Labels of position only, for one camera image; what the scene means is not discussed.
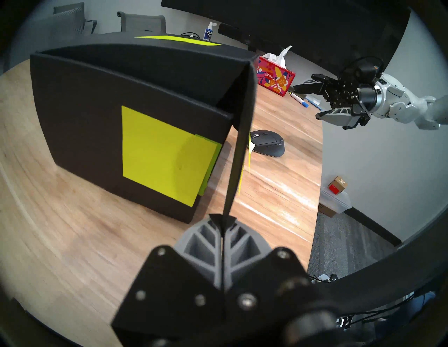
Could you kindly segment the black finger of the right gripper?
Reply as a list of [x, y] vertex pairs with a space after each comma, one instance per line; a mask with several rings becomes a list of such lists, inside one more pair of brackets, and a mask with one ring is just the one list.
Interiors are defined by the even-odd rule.
[[313, 74], [310, 79], [293, 86], [296, 94], [324, 94], [327, 86], [336, 84], [336, 79], [323, 74]]
[[343, 129], [353, 129], [357, 125], [366, 125], [370, 120], [370, 113], [361, 105], [352, 105], [319, 112], [316, 114], [316, 119], [341, 126]]

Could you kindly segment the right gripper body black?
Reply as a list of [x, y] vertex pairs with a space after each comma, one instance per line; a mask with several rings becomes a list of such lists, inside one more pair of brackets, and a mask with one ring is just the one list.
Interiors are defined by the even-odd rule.
[[331, 114], [363, 113], [378, 110], [378, 79], [331, 79]]

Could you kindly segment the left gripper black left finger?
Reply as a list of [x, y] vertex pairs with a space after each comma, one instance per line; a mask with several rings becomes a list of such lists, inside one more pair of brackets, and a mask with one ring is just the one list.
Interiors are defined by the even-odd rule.
[[211, 214], [145, 260], [111, 326], [122, 346], [225, 346], [226, 215]]

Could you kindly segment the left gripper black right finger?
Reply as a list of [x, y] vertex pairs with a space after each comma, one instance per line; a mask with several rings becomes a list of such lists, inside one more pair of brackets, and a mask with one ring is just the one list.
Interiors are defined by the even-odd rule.
[[311, 310], [312, 284], [294, 252], [272, 249], [235, 218], [223, 233], [225, 333], [232, 346], [285, 346], [286, 327]]

